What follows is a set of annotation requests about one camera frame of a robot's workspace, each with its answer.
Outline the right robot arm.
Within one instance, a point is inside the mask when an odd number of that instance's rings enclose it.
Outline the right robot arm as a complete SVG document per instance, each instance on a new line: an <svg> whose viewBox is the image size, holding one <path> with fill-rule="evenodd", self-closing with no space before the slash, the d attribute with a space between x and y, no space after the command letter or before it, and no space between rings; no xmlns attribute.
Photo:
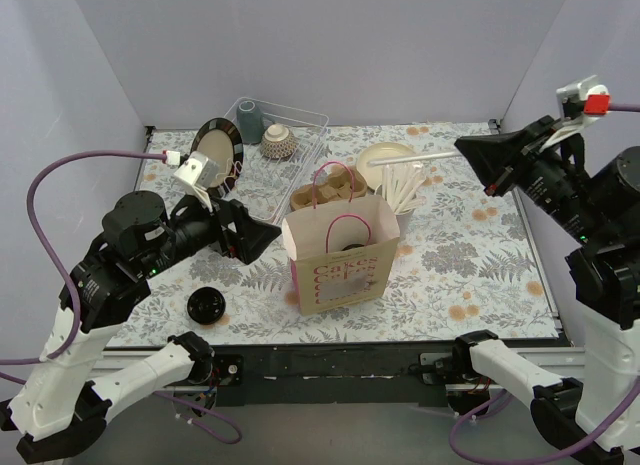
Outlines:
<svg viewBox="0 0 640 465"><path fill-rule="evenodd" d="M558 118L455 145L488 196L521 190L577 242L566 262L584 316L584 376L546 371L487 330L459 336L447 368L526 405L556 459L620 464L639 449L639 150L587 173L582 132L612 110L609 91L590 76L556 97Z"/></svg>

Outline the pink paper gift bag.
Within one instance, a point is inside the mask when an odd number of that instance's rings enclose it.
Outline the pink paper gift bag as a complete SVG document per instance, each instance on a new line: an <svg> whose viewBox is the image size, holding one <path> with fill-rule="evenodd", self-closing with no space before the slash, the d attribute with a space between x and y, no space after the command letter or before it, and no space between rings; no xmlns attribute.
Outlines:
<svg viewBox="0 0 640 465"><path fill-rule="evenodd" d="M378 195L330 201L293 211L282 239L303 316L384 294L400 238L395 215ZM367 247L346 252L350 244Z"/></svg>

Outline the white paper straw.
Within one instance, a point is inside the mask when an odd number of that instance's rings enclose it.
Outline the white paper straw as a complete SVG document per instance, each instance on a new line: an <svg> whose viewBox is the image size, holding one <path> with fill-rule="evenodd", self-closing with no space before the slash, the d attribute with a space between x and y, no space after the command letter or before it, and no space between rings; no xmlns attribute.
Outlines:
<svg viewBox="0 0 640 465"><path fill-rule="evenodd" d="M440 152L440 153L433 153L433 154L399 156L399 157L376 159L376 160L370 160L369 162L367 162L367 164L372 167L378 167L378 166L396 165L396 164L410 163L410 162L428 162L433 160L456 158L460 156L462 156L460 152L449 151L449 152Z"/></svg>

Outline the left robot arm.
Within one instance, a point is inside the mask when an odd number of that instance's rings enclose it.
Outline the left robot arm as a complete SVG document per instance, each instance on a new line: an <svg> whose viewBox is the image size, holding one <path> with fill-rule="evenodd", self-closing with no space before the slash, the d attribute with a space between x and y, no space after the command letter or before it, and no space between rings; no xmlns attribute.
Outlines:
<svg viewBox="0 0 640 465"><path fill-rule="evenodd" d="M239 201L193 191L173 210L150 191L121 197L102 221L85 257L63 270L54 326L17 395L1 405L1 427L17 431L28 464L76 456L108 423L168 385L208 383L212 346L193 332L172 336L158 352L108 376L91 371L150 280L206 247L243 263L255 261L279 237L278 226L253 219Z"/></svg>

